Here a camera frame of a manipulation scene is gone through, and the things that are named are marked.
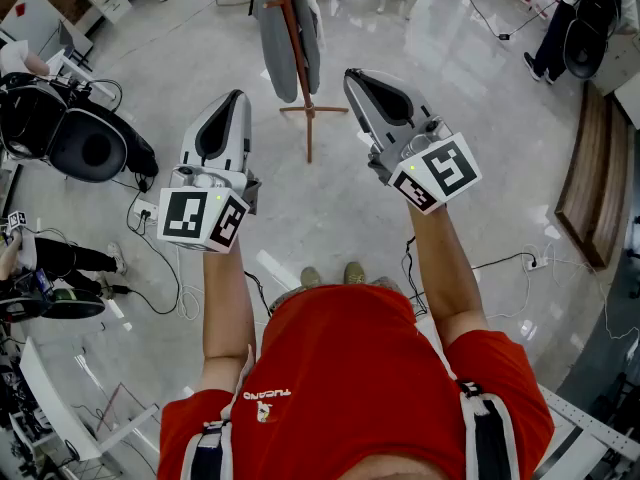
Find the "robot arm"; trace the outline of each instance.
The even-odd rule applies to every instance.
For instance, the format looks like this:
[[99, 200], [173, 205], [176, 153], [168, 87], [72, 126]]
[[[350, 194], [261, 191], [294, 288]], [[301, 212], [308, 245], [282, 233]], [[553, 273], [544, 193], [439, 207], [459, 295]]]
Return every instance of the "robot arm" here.
[[414, 87], [380, 71], [347, 69], [344, 90], [373, 138], [369, 167], [423, 214], [482, 179], [462, 134], [451, 134]]
[[228, 253], [261, 182], [247, 168], [251, 104], [239, 90], [207, 107], [185, 133], [169, 188], [160, 193], [158, 239]]

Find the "glossy tiled floor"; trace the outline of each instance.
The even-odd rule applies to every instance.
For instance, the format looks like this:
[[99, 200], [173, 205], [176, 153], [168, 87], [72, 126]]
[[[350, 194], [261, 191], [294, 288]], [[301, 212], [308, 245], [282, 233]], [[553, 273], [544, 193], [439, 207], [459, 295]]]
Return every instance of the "glossy tiled floor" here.
[[[529, 16], [515, 0], [474, 1], [499, 32], [512, 31]], [[553, 209], [577, 130], [580, 86], [568, 76], [553, 87], [535, 83], [524, 68], [522, 53], [535, 51], [543, 22], [536, 19], [501, 43], [469, 0], [418, 0], [410, 22], [401, 17], [402, 4], [394, 0], [388, 1], [383, 15], [376, 13], [378, 0], [319, 4], [327, 49], [316, 104], [347, 104], [342, 91], [346, 68], [380, 69], [413, 80], [449, 127], [466, 137], [484, 180], [449, 209], [473, 264], [515, 254], [525, 244], [542, 251], [548, 243], [558, 257], [579, 261]], [[162, 172], [145, 199], [157, 201], [189, 123], [220, 94], [242, 89], [253, 106], [250, 165], [264, 187], [258, 216], [244, 225], [241, 243], [245, 266], [262, 280], [268, 302], [283, 288], [257, 261], [262, 250], [296, 276], [313, 264], [334, 282], [344, 265], [357, 259], [371, 279], [388, 275], [409, 293], [400, 268], [404, 243], [412, 236], [404, 202], [368, 170], [367, 148], [357, 137], [353, 116], [322, 115], [315, 121], [314, 162], [307, 165], [304, 119], [278, 113], [281, 102], [262, 76], [260, 38], [255, 20], [246, 15], [247, 6], [135, 0], [134, 7], [117, 26], [104, 25], [95, 36], [93, 63], [101, 76], [122, 84], [122, 108], [135, 116], [135, 126], [157, 152]], [[125, 227], [133, 196], [133, 191], [112, 183], [89, 186], [28, 166], [14, 206], [80, 244], [104, 249], [110, 240], [120, 242], [130, 265], [130, 285], [165, 310], [175, 300], [175, 285], [166, 265]], [[175, 264], [175, 248], [160, 247]], [[182, 252], [181, 266], [184, 282], [201, 287], [200, 255]], [[517, 316], [490, 322], [526, 347], [539, 380], [550, 388], [569, 371], [601, 308], [593, 276], [581, 271], [567, 282], [573, 269], [557, 265], [556, 277], [567, 283], [563, 287], [554, 282], [551, 268], [533, 272], [528, 297], [518, 259], [478, 274], [488, 315], [516, 313], [527, 301]], [[606, 290], [611, 273], [600, 278]], [[267, 317], [255, 287], [251, 290], [260, 334]], [[144, 405], [163, 406], [188, 394], [201, 368], [201, 316], [195, 321], [176, 313], [157, 316], [135, 295], [118, 300], [118, 305], [123, 318], [105, 312], [98, 320], [109, 324], [107, 330], [82, 338], [82, 358], [52, 355], [48, 360], [68, 403], [104, 408], [120, 382]], [[28, 326], [41, 342], [96, 328], [97, 323], [87, 321], [40, 320]], [[108, 421], [138, 410], [121, 391]], [[79, 414], [97, 423], [86, 410], [79, 409]], [[140, 433], [148, 442], [139, 436], [131, 442], [155, 465], [158, 424], [150, 421]], [[129, 478], [151, 478], [131, 450], [117, 446], [113, 456]]]

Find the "wooden panel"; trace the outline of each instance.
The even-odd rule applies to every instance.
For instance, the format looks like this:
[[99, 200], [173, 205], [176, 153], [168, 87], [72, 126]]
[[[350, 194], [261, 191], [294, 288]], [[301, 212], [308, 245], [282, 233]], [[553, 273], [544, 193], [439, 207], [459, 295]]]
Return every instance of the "wooden panel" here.
[[611, 260], [618, 235], [627, 180], [629, 127], [615, 103], [611, 104], [609, 156], [602, 190], [602, 203], [585, 248], [594, 267], [605, 267]]
[[583, 244], [601, 200], [608, 148], [606, 140], [607, 109], [604, 97], [595, 86], [584, 86], [580, 125], [569, 172], [556, 207], [558, 220], [571, 237]]

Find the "coat rack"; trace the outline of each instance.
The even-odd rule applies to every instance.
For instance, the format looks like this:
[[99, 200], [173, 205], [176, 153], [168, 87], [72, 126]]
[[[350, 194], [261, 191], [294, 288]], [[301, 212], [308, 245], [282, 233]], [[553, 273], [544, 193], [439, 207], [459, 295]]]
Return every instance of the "coat rack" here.
[[274, 2], [267, 2], [264, 4], [264, 6], [266, 8], [280, 6], [280, 8], [282, 9], [282, 13], [284, 14], [284, 21], [287, 24], [289, 38], [291, 39], [291, 46], [293, 47], [293, 54], [296, 59], [296, 69], [298, 71], [298, 78], [300, 79], [300, 87], [302, 87], [304, 107], [283, 107], [280, 109], [280, 112], [304, 112], [305, 114], [307, 114], [307, 163], [311, 163], [313, 119], [316, 117], [316, 112], [346, 113], [349, 112], [349, 109], [344, 107], [316, 107], [313, 105], [313, 102], [311, 101], [311, 94], [309, 93], [309, 82], [307, 80], [307, 73], [304, 70], [304, 53], [302, 52], [302, 46], [300, 46], [298, 25], [296, 23], [291, 0], [276, 0]]

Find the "black pants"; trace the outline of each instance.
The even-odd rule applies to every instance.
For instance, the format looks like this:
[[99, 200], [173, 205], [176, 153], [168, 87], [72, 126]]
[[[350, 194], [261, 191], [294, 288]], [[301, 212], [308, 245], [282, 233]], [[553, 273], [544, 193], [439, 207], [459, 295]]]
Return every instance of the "black pants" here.
[[549, 30], [544, 36], [536, 58], [533, 61], [533, 70], [536, 75], [542, 76], [549, 70], [549, 78], [558, 78], [566, 66], [564, 65], [564, 40], [567, 37], [567, 30], [573, 20], [576, 19], [576, 10], [562, 0], [558, 4], [556, 12], [549, 23]]
[[38, 268], [44, 270], [52, 280], [64, 279], [74, 288], [87, 290], [100, 295], [102, 287], [98, 281], [92, 281], [78, 270], [92, 272], [115, 272], [116, 260], [98, 251], [76, 245], [68, 246], [64, 242], [36, 238]]

